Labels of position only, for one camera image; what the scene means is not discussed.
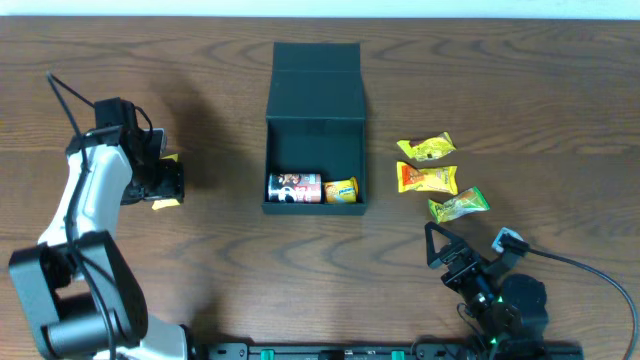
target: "wood grain surface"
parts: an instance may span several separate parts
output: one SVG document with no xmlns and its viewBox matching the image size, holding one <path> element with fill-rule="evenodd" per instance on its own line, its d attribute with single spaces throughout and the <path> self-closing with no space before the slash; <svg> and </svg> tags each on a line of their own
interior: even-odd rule
<svg viewBox="0 0 640 360">
<path fill-rule="evenodd" d="M 274 41 L 360 42 L 370 206 L 363 217 L 260 209 Z M 502 226 L 608 272 L 640 299 L 640 23 L 214 18 L 0 19 L 0 358 L 37 353 L 7 274 L 59 204 L 72 135 L 45 81 L 114 96 L 164 127 L 186 201 L 123 207 L 118 246 L 151 313 L 204 341 L 412 342 L 461 338 L 461 298 L 428 270 L 435 193 L 398 194 L 395 142 L 449 131 L 491 211 L 446 227 L 492 256 Z M 93 114 L 70 100 L 82 129 Z M 547 286 L 549 340 L 620 358 L 623 298 L 584 271 L 531 255 Z"/>
</svg>

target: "open box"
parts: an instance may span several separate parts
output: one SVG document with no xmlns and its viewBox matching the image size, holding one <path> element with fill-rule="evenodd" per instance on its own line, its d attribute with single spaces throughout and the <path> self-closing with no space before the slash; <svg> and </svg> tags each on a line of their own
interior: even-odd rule
<svg viewBox="0 0 640 360">
<path fill-rule="evenodd" d="M 367 206 L 366 106 L 358 44 L 275 43 L 267 105 L 265 214 L 362 215 Z M 354 204 L 269 202 L 269 174 L 355 176 Z"/>
</svg>

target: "cylindrical can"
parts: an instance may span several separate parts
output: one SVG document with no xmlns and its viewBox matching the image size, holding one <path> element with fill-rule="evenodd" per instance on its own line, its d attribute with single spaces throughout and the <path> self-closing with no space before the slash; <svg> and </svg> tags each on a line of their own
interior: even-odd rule
<svg viewBox="0 0 640 360">
<path fill-rule="evenodd" d="M 271 202 L 320 203 L 320 174 L 271 174 L 268 193 Z"/>
</svg>

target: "yellow snack package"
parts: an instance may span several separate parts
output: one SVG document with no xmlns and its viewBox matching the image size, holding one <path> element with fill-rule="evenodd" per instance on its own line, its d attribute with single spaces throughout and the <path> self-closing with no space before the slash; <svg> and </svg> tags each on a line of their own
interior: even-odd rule
<svg viewBox="0 0 640 360">
<path fill-rule="evenodd" d="M 173 159 L 176 162 L 178 162 L 178 154 L 173 154 L 173 155 L 169 155 L 169 156 L 165 156 L 163 157 L 163 159 Z M 153 205 L 151 205 L 151 208 L 153 210 L 160 210 L 166 207 L 171 207 L 171 206 L 180 206 L 180 202 L 176 199 L 164 199 L 164 200 L 156 200 L 153 202 Z"/>
<path fill-rule="evenodd" d="M 396 164 L 398 192 L 409 190 L 439 191 L 458 195 L 458 185 L 456 185 L 457 169 L 457 166 L 416 169 L 407 163 L 398 161 Z"/>
<path fill-rule="evenodd" d="M 350 204 L 356 202 L 358 182 L 355 176 L 348 180 L 331 181 L 322 184 L 329 204 Z"/>
<path fill-rule="evenodd" d="M 456 150 L 448 132 L 426 140 L 400 140 L 398 146 L 410 159 L 418 161 L 435 160 Z"/>
</svg>

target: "wire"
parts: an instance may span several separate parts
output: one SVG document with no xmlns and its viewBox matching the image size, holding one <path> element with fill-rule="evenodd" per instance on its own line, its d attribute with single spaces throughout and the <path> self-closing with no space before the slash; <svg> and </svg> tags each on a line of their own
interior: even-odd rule
<svg viewBox="0 0 640 360">
<path fill-rule="evenodd" d="M 51 77 L 51 79 L 53 79 L 53 81 L 55 81 L 56 83 L 58 83 L 58 85 L 62 86 L 65 90 L 67 90 L 68 92 L 70 92 L 73 96 L 77 97 L 78 99 L 82 100 L 85 104 L 91 106 L 92 108 L 95 108 L 95 105 L 93 105 L 93 103 L 89 100 L 87 100 L 84 96 L 78 94 L 75 90 L 73 90 L 72 88 L 69 87 L 69 85 L 65 84 L 62 82 L 62 80 L 58 79 L 55 75 L 53 75 L 50 72 L 47 72 L 47 78 Z M 60 94 L 54 89 L 53 90 L 56 93 L 56 96 L 58 96 L 58 100 L 61 99 Z M 64 104 L 64 100 L 61 100 L 61 104 L 63 108 L 66 108 L 66 104 Z"/>
<path fill-rule="evenodd" d="M 78 201 L 79 201 L 82 189 L 84 187 L 84 183 L 87 179 L 87 175 L 89 174 L 89 165 L 87 161 L 87 151 L 84 144 L 84 136 L 80 132 L 80 129 L 78 128 L 78 124 L 76 123 L 73 115 L 71 114 L 71 111 L 67 106 L 67 103 L 64 101 L 64 99 L 62 98 L 62 95 L 58 91 L 58 88 L 56 87 L 55 83 L 60 84 L 60 86 L 62 86 L 64 89 L 66 89 L 67 91 L 75 95 L 80 100 L 84 101 L 89 106 L 93 107 L 93 104 L 89 102 L 89 100 L 85 99 L 80 94 L 75 92 L 73 89 L 68 87 L 58 78 L 53 76 L 53 74 L 51 74 L 50 72 L 47 72 L 47 81 L 49 81 L 49 84 L 51 85 L 51 89 L 56 94 L 56 97 L 58 98 L 60 105 L 62 106 L 65 113 L 67 114 L 67 117 L 69 118 L 69 122 L 71 123 L 71 126 L 73 127 L 73 130 L 76 133 L 76 137 L 80 142 L 80 150 L 82 152 L 82 166 L 81 166 L 80 176 L 78 177 L 78 182 L 76 183 L 76 187 L 73 189 L 71 199 L 69 200 L 69 206 L 67 207 L 67 214 L 64 218 L 67 244 L 69 247 L 69 252 L 71 253 L 71 257 L 73 258 L 73 261 L 78 266 L 78 269 L 82 273 L 82 276 L 84 276 L 84 279 L 87 282 L 87 285 L 89 286 L 89 291 L 91 293 L 91 297 L 93 298 L 93 302 L 98 308 L 100 315 L 102 316 L 102 320 L 104 321 L 105 327 L 107 329 L 107 341 L 109 343 L 109 359 L 115 360 L 116 359 L 116 341 L 115 341 L 115 334 L 113 331 L 113 324 L 111 323 L 109 311 L 104 302 L 104 299 L 102 298 L 102 294 L 100 294 L 100 290 L 98 290 L 98 287 L 96 286 L 96 283 L 93 280 L 93 277 L 91 277 L 91 274 L 85 267 L 83 258 L 80 255 L 80 252 L 78 251 L 78 248 L 76 247 L 75 243 L 73 242 L 73 225 L 74 225 L 73 219 L 75 216 L 75 210 L 78 205 Z"/>
<path fill-rule="evenodd" d="M 468 309 L 467 304 L 465 304 L 465 303 L 459 303 L 459 304 L 456 306 L 456 311 L 458 312 L 458 316 L 460 316 L 460 319 L 462 319 L 462 321 L 464 321 L 467 325 L 469 325 L 469 327 L 471 328 L 471 330 L 473 330 L 473 332 L 476 334 L 476 337 L 478 338 L 478 341 L 480 342 L 480 345 L 482 345 L 482 347 L 483 347 L 485 350 L 487 350 L 487 346 L 484 344 L 484 340 L 483 340 L 483 338 L 482 338 L 482 334 L 480 334 L 480 331 L 478 331 L 478 329 L 477 329 L 475 326 L 473 326 L 473 324 L 472 324 L 472 323 L 470 323 L 470 322 L 469 322 L 469 320 L 465 319 L 465 318 L 464 318 L 464 316 L 462 316 L 462 313 L 460 312 L 460 307 L 461 307 L 461 306 L 464 306 L 466 309 Z"/>
<path fill-rule="evenodd" d="M 135 109 L 138 110 L 140 114 L 142 114 L 144 119 L 147 120 L 147 123 L 149 124 L 149 134 L 147 134 L 147 138 L 145 139 L 145 144 L 149 144 L 149 142 L 151 142 L 151 138 L 153 137 L 153 124 L 151 123 L 151 119 L 149 119 L 149 117 L 147 116 L 147 113 L 144 112 L 144 110 L 142 110 L 140 106 L 136 106 Z"/>
<path fill-rule="evenodd" d="M 629 293 L 627 292 L 627 290 L 625 290 L 622 285 L 620 285 L 617 281 L 613 280 L 609 275 L 603 273 L 602 271 L 598 270 L 598 269 L 594 269 L 589 265 L 583 264 L 581 262 L 575 261 L 575 260 L 571 260 L 571 259 L 567 259 L 565 257 L 562 257 L 560 255 L 555 255 L 555 254 L 550 254 L 544 251 L 540 251 L 540 250 L 535 250 L 535 249 L 529 249 L 529 252 L 538 256 L 542 256 L 542 257 L 546 257 L 549 259 L 553 259 L 553 260 L 558 260 L 567 264 L 571 264 L 573 266 L 579 267 L 582 270 L 588 271 L 592 274 L 598 275 L 599 277 L 601 277 L 602 279 L 606 280 L 607 282 L 609 282 L 609 284 L 611 284 L 613 287 L 615 287 L 621 294 L 622 296 L 624 296 L 625 300 L 627 300 L 627 304 L 629 304 L 629 308 L 631 309 L 631 317 L 633 320 L 633 332 L 631 335 L 631 340 L 629 341 L 629 347 L 627 348 L 627 351 L 623 357 L 624 360 L 629 360 L 631 359 L 631 355 L 633 355 L 633 350 L 636 347 L 636 343 L 638 342 L 638 310 L 636 309 L 636 305 L 633 302 L 633 299 L 631 298 L 631 296 L 629 295 Z"/>
</svg>

